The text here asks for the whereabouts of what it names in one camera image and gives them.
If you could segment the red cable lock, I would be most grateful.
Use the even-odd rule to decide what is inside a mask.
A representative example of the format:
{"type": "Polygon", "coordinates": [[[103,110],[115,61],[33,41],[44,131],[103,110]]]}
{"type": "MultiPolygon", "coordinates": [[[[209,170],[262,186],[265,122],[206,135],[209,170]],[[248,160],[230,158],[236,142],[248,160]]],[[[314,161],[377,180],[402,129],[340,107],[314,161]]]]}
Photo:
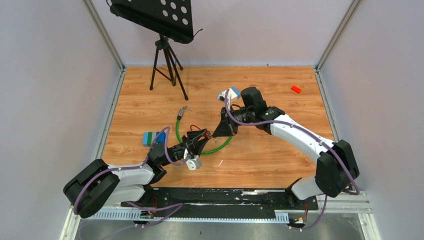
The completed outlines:
{"type": "Polygon", "coordinates": [[[200,128],[199,126],[197,126],[195,124],[191,124],[190,130],[191,131],[200,131],[201,136],[204,137],[205,139],[211,139],[212,138],[212,134],[207,128],[200,128]]]}

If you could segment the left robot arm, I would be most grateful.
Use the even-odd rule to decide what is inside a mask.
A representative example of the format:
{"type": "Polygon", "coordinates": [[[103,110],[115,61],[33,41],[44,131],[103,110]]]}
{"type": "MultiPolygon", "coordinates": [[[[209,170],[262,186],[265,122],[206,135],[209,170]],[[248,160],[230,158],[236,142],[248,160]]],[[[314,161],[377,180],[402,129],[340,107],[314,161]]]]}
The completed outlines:
{"type": "Polygon", "coordinates": [[[74,214],[86,219],[105,206],[122,202],[137,202],[149,206],[153,193],[148,188],[167,173],[165,166],[187,165],[196,170],[202,164],[200,155],[212,138],[206,128],[188,131],[174,146],[168,146],[169,127],[152,139],[146,159],[130,165],[107,164],[95,159],[63,187],[63,193],[73,206],[74,214]]]}

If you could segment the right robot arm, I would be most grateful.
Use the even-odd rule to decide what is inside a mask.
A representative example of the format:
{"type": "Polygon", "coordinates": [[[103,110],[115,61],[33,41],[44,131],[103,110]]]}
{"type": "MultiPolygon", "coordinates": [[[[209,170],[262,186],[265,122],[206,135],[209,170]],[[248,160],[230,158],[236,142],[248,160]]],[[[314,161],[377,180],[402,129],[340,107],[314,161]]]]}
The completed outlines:
{"type": "Polygon", "coordinates": [[[318,195],[331,198],[342,192],[359,195],[356,179],[360,171],[347,141],[322,137],[297,123],[280,108],[268,106],[255,86],[242,91],[228,88],[218,93],[217,100],[223,102],[224,107],[212,134],[214,138],[234,136],[239,126],[255,126],[290,143],[316,164],[314,175],[301,177],[289,185],[285,201],[290,208],[298,209],[307,198],[318,195]]]}

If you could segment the small silver keys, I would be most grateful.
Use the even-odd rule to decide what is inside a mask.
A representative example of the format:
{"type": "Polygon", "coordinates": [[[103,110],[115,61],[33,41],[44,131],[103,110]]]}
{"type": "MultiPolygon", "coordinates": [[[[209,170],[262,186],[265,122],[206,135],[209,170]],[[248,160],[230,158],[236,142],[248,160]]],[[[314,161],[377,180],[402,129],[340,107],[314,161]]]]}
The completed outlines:
{"type": "Polygon", "coordinates": [[[185,111],[192,111],[187,105],[185,105],[185,106],[183,106],[182,108],[181,108],[181,111],[182,112],[185,112],[185,111]]]}

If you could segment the green cable lock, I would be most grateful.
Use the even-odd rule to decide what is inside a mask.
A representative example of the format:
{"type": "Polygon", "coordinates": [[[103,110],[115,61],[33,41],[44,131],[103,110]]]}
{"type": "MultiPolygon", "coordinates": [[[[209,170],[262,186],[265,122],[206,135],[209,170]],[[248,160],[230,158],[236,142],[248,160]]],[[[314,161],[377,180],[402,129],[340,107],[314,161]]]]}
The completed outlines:
{"type": "MultiPolygon", "coordinates": [[[[180,109],[178,114],[177,114],[176,122],[175,122],[175,135],[176,135],[176,138],[177,138],[179,143],[183,142],[182,138],[180,136],[180,133],[179,133],[180,121],[181,121],[183,115],[184,115],[184,112],[182,112],[181,109],[180,109]]],[[[203,151],[202,154],[203,155],[209,155],[209,154],[213,154],[213,153],[216,153],[216,152],[222,150],[225,146],[227,146],[230,143],[232,138],[233,138],[232,136],[229,136],[223,144],[221,144],[220,146],[218,146],[217,148],[214,148],[212,150],[203,151]]]]}

